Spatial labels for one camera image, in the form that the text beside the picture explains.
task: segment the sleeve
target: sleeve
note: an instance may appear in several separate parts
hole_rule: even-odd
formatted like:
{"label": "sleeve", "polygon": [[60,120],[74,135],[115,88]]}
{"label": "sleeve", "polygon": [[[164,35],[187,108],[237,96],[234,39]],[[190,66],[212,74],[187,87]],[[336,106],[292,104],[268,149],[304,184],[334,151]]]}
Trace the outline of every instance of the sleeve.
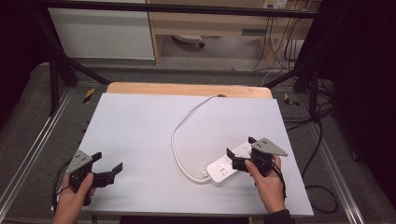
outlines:
{"label": "sleeve", "polygon": [[291,218],[288,209],[275,212],[264,217],[264,224],[293,224],[294,218]]}

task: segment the floor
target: floor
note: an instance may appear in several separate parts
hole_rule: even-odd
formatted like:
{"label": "floor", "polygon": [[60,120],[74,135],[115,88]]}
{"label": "floor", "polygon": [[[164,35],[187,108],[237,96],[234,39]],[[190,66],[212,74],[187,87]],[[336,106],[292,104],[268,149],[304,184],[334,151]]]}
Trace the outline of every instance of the floor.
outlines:
{"label": "floor", "polygon": [[[101,76],[115,78],[117,81],[239,84],[248,86],[259,86],[288,70],[261,70],[266,68],[266,64],[265,60],[259,60],[261,50],[256,38],[204,37],[204,41],[205,47],[200,49],[197,46],[180,43],[171,36],[166,37],[163,46],[163,59],[159,65],[153,64],[153,62],[133,61],[111,67],[104,66],[103,62],[89,61],[88,63],[91,63],[92,70],[97,71]],[[285,60],[280,63],[286,68],[292,67],[292,63],[289,65]],[[0,192],[7,190],[8,183],[17,172],[20,164],[23,163],[25,156],[30,153],[29,149],[48,120],[50,92],[46,74],[48,74],[46,66],[37,67],[33,72],[33,78],[29,82],[26,92],[14,108],[8,123],[2,127],[0,132],[0,147],[2,150]],[[47,200],[35,198],[35,201],[39,201],[36,202],[37,204],[44,205],[32,207],[32,204],[34,204],[32,202],[33,194],[37,192],[46,193],[46,191],[35,189],[35,186],[44,186],[42,189],[50,188],[53,177],[48,178],[42,175],[48,173],[48,167],[58,167],[57,164],[68,158],[67,153],[60,154],[54,149],[73,154],[78,147],[78,141],[83,138],[83,130],[89,125],[87,121],[90,120],[95,104],[100,98],[99,92],[106,90],[106,87],[92,83],[82,74],[78,74],[78,77],[81,80],[80,85],[71,91],[72,100],[60,117],[59,124],[52,130],[52,137],[43,143],[44,146],[40,146],[42,147],[41,155],[48,157],[37,156],[36,161],[33,161],[30,174],[25,177],[25,181],[22,181],[20,185],[20,193],[13,199],[15,200],[14,203],[8,208],[7,223],[17,221],[22,223],[49,222],[51,214],[46,205]],[[290,100],[293,102],[301,103],[301,100],[305,99],[304,94],[293,94],[291,88],[293,82],[294,79],[291,78],[273,90],[284,117],[304,115],[304,109],[301,106],[284,104],[283,97],[286,92],[290,94]],[[90,105],[83,105],[81,99],[90,86],[96,86],[98,94],[94,95]],[[31,113],[35,111],[35,115],[30,116],[29,111]],[[336,163],[342,171],[343,178],[351,190],[351,194],[353,194],[352,198],[359,207],[365,223],[396,223],[396,213],[393,208],[389,207],[389,202],[381,193],[381,189],[375,183],[370,171],[364,163],[352,160],[347,140],[337,123],[336,118],[332,117],[323,120],[325,142],[327,147],[332,149]],[[297,150],[299,153],[295,154],[300,155],[296,156],[296,160],[300,162],[300,169],[304,168],[304,164],[311,155],[311,151],[307,151],[306,148],[314,147],[317,142],[314,133],[315,126],[310,127],[309,125],[289,132],[293,150]],[[329,167],[326,167],[326,163],[323,161],[325,156],[321,153],[320,156],[315,157],[313,167],[307,172],[308,178],[306,181],[309,184],[327,185],[328,188],[332,189],[332,192],[337,194],[336,188],[334,188],[336,184],[329,177]],[[333,207],[333,204],[329,203],[331,197],[326,192],[312,190],[308,194],[315,204],[324,208]],[[298,219],[298,222],[348,223],[350,219],[347,217],[347,211],[344,210],[345,207],[341,204],[339,206],[336,214],[326,215],[315,211],[315,217]],[[100,223],[117,222],[112,218],[109,219]],[[257,218],[255,223],[261,223],[261,221]]]}

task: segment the person's right hand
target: person's right hand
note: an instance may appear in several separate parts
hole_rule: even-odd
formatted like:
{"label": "person's right hand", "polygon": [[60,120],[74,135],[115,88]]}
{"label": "person's right hand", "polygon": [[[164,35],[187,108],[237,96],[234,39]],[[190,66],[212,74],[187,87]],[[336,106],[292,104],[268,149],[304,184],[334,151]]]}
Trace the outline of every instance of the person's right hand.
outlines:
{"label": "person's right hand", "polygon": [[[253,162],[245,160],[245,164],[250,175],[253,176],[254,181],[256,182],[257,190],[259,191],[260,198],[262,199],[268,214],[285,210],[286,206],[283,199],[283,187],[279,176],[277,176],[274,171],[271,171],[267,177],[264,177],[260,174]],[[274,155],[274,164],[281,169],[281,161],[277,155]]]}

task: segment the white table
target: white table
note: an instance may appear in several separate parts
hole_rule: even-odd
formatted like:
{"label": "white table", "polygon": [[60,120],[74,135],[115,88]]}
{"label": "white table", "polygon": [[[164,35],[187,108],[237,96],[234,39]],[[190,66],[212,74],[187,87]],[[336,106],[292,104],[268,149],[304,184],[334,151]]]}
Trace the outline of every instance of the white table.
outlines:
{"label": "white table", "polygon": [[[103,158],[93,171],[123,162],[115,184],[98,189],[87,212],[111,215],[238,216],[265,214],[252,177],[238,172],[219,187],[197,185],[180,171],[171,132],[206,96],[105,93],[80,150]],[[177,153],[192,175],[201,177],[212,161],[248,137],[267,137],[289,153],[282,158],[286,206],[293,216],[313,216],[276,100],[212,98],[176,132]]]}

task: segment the black metal frame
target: black metal frame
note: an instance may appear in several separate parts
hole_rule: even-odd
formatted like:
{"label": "black metal frame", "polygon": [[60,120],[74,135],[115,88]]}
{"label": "black metal frame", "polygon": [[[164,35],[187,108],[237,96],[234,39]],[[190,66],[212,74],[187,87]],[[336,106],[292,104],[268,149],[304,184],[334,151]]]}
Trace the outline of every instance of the black metal frame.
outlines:
{"label": "black metal frame", "polygon": [[[73,9],[90,9],[90,10],[115,10],[115,11],[142,11],[142,12],[167,12],[167,13],[195,13],[195,14],[213,14],[213,15],[235,15],[235,16],[254,16],[254,17],[277,17],[277,18],[299,18],[314,20],[336,20],[338,13],[336,9],[331,11],[296,11],[296,10],[273,10],[265,8],[245,8],[245,7],[204,7],[204,6],[184,6],[184,5],[162,5],[162,4],[135,4],[135,3],[108,3],[108,2],[84,2],[84,1],[67,1],[67,0],[37,0],[32,6],[32,12],[44,32],[53,54],[54,60],[51,64],[51,96],[52,107],[51,114],[56,110],[59,104],[59,87],[57,81],[58,73],[61,74],[66,86],[75,86],[78,80],[71,69],[76,68],[89,77],[99,81],[102,84],[109,84],[111,81],[106,80],[83,65],[75,62],[68,57],[62,48],[60,41],[56,38],[49,28],[48,21],[42,15],[42,10],[47,8],[73,8]],[[309,63],[302,63],[296,66],[292,71],[283,77],[280,77],[264,87],[272,88],[286,79],[298,74],[306,69],[310,69]]]}

